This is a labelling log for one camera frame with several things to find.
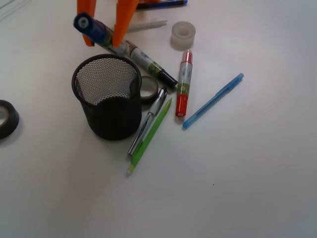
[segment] mesh pencil cup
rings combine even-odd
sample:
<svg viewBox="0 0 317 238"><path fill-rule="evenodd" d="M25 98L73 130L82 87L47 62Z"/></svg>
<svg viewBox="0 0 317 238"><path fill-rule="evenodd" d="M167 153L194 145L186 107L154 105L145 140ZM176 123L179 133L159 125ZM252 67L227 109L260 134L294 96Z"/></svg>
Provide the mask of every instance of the mesh pencil cup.
<svg viewBox="0 0 317 238"><path fill-rule="evenodd" d="M106 140L122 140L139 127L141 74L127 58L103 54L82 62L72 78L93 132Z"/></svg>

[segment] tape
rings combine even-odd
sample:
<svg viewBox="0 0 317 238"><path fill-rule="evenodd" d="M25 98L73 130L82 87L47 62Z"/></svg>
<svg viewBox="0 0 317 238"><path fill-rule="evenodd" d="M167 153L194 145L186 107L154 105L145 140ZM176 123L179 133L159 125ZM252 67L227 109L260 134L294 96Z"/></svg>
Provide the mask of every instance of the tape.
<svg viewBox="0 0 317 238"><path fill-rule="evenodd" d="M0 139L10 135L19 124L19 114L13 105L0 100Z"/></svg>
<svg viewBox="0 0 317 238"><path fill-rule="evenodd" d="M153 92L151 95L142 96L144 92ZM142 76L142 86L141 86L141 103L143 105L153 103L158 97L159 85L155 79L149 76Z"/></svg>

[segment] brown tape roll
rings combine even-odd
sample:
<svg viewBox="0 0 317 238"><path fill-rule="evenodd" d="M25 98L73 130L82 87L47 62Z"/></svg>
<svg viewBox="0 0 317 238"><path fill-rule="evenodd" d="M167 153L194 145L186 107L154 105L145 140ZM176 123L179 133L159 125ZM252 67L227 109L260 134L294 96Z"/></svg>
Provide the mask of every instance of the brown tape roll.
<svg viewBox="0 0 317 238"><path fill-rule="evenodd" d="M155 79L149 76L142 76L142 86L141 86L141 91L151 91L153 92L151 95L142 97L141 96L141 103L143 105L153 103L156 98L158 97L159 93L159 85L156 82Z"/></svg>

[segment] green pencil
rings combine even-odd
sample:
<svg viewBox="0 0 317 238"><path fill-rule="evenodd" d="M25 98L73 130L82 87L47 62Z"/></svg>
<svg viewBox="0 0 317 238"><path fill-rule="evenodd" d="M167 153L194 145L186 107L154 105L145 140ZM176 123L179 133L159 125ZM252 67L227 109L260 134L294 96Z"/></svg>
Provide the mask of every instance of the green pencil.
<svg viewBox="0 0 317 238"><path fill-rule="evenodd" d="M130 176L132 174L132 172L134 171L134 168L137 166L137 164L139 163L144 151L146 150L147 146L149 145L150 141L152 140L155 132L158 130L159 125L162 123L164 117L166 116L170 104L172 102L172 99L170 99L165 106L163 107L161 113L159 114L157 120L154 122L152 128L150 129L147 137L144 139L143 142L140 143L139 148L136 149L136 151L134 152L134 154L132 155L131 158L131 165L129 166L128 170L127 170L127 177Z"/></svg>

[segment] red marker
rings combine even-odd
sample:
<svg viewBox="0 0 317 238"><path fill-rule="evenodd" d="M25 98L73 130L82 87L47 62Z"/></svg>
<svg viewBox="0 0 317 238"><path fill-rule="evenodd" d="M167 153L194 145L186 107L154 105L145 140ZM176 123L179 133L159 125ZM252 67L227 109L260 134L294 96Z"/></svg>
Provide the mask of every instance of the red marker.
<svg viewBox="0 0 317 238"><path fill-rule="evenodd" d="M187 100L189 95L190 80L193 69L193 54L191 50L183 53L182 63L179 69L179 81L177 90L177 106L175 115L179 118L186 115Z"/></svg>

